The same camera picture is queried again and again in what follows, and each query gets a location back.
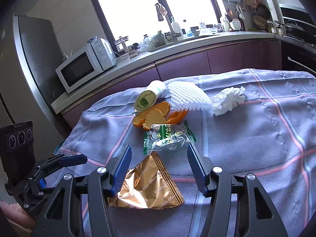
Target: microwave knob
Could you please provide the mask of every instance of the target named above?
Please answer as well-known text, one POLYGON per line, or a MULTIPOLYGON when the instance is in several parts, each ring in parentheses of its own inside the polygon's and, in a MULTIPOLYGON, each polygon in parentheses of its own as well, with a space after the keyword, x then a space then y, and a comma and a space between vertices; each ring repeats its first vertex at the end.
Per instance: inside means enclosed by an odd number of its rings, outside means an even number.
POLYGON ((106 59, 107 59, 107 56, 104 55, 104 54, 100 57, 100 60, 101 60, 101 61, 106 61, 106 59))
POLYGON ((95 47, 95 51, 96 51, 97 53, 102 52, 102 51, 103 51, 102 46, 97 46, 97 47, 95 47))

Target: wall shelf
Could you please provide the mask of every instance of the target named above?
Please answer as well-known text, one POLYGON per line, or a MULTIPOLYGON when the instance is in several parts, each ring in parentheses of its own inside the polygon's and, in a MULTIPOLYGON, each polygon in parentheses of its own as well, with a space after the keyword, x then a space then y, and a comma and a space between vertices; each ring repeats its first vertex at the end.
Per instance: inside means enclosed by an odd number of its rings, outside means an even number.
POLYGON ((223 1, 228 1, 229 4, 234 4, 234 5, 240 5, 241 0, 223 0, 223 1))

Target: snack wrapper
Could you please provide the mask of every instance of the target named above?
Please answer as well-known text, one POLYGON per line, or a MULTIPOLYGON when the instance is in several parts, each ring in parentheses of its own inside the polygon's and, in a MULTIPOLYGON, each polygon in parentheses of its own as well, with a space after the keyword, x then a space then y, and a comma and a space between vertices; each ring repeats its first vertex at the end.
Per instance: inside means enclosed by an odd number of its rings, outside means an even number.
POLYGON ((183 125, 152 124, 150 131, 144 133, 143 153, 177 150, 195 141, 195 136, 188 128, 187 121, 183 125))
POLYGON ((112 207, 163 209, 178 206, 184 198, 157 153, 146 156, 125 177, 121 191, 108 198, 112 207))

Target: plastic bag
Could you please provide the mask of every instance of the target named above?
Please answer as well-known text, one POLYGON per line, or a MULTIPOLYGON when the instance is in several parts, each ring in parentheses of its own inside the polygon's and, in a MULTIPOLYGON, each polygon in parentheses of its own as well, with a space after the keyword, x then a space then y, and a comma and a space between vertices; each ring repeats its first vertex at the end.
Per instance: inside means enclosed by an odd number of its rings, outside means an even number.
POLYGON ((138 52, 148 52, 155 49, 155 45, 152 42, 152 37, 148 36, 147 39, 138 42, 138 52))
POLYGON ((152 151, 177 150, 195 141, 187 121, 183 125, 153 124, 150 131, 144 134, 143 153, 148 155, 152 151))

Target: white foam fruit net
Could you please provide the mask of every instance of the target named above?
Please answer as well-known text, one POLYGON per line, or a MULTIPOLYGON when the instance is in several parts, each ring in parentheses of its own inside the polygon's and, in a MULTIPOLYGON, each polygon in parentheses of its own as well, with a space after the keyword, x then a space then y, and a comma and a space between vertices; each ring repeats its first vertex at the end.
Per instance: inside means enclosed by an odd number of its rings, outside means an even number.
POLYGON ((207 94, 191 82, 173 81, 168 84, 172 111, 197 111, 211 108, 207 94))

